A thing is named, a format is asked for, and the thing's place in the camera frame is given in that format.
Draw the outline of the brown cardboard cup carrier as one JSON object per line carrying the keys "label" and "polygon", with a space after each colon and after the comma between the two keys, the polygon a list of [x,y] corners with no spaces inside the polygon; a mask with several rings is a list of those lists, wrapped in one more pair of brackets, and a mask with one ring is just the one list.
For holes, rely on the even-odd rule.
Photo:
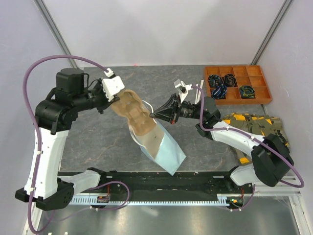
{"label": "brown cardboard cup carrier", "polygon": [[126,118],[137,136],[143,136],[156,127],[156,122],[150,117],[150,111],[144,106],[142,99],[133,90],[122,90],[119,100],[111,105],[113,111]]}

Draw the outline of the white and blue paper bag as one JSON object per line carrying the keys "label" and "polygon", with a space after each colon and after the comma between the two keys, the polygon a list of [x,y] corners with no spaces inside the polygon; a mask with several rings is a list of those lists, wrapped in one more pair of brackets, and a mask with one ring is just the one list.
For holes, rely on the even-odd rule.
{"label": "white and blue paper bag", "polygon": [[136,135],[132,126],[128,125],[130,135],[150,160],[173,176],[186,155],[164,126],[155,119],[153,122],[155,128],[144,136]]}

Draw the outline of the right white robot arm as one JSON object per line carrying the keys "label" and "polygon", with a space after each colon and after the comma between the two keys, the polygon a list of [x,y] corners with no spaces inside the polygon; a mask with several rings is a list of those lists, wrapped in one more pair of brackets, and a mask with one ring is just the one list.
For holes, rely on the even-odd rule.
{"label": "right white robot arm", "polygon": [[238,166],[224,180],[224,187],[234,193],[242,185],[261,182],[269,187],[276,186],[294,165],[289,151],[275,134],[264,137],[255,135],[227,124],[221,119],[215,100],[204,97],[197,104],[181,101],[173,94],[150,117],[175,124],[179,118],[199,120],[198,133],[212,141],[225,143],[252,158],[250,164]]}

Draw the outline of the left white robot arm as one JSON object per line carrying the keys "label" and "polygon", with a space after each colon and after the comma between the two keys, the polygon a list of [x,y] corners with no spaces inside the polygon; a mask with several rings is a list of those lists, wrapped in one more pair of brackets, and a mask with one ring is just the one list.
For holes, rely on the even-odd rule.
{"label": "left white robot arm", "polygon": [[95,108],[102,114],[119,100],[117,94],[125,88],[112,70],[105,76],[97,79],[90,90],[85,86],[89,75],[81,69],[62,69],[56,74],[55,88],[35,110],[41,137],[35,142],[27,183],[16,191],[16,199],[34,202],[43,211],[53,211],[65,208],[74,195],[87,189],[106,190],[107,180],[101,177],[104,172],[94,167],[69,178],[58,175],[65,142],[78,113]]}

